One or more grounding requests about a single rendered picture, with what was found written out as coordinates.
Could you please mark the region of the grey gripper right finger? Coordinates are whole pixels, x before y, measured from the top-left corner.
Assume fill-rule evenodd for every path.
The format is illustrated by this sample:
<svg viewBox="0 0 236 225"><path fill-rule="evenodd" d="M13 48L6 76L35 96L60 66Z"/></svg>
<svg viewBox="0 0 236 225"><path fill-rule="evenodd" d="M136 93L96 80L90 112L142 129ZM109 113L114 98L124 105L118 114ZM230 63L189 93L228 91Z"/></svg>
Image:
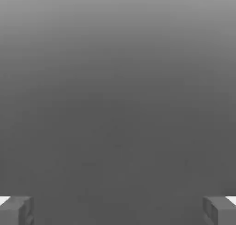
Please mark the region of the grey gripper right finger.
<svg viewBox="0 0 236 225"><path fill-rule="evenodd" d="M205 225L236 225L236 196L204 196Z"/></svg>

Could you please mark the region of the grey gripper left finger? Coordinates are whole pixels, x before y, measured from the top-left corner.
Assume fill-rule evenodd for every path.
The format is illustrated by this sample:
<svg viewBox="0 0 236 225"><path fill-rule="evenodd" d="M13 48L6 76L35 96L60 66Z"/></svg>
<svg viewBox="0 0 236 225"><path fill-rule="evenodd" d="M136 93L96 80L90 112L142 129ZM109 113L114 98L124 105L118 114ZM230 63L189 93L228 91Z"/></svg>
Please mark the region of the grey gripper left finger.
<svg viewBox="0 0 236 225"><path fill-rule="evenodd" d="M0 225L35 225L34 198L0 196Z"/></svg>

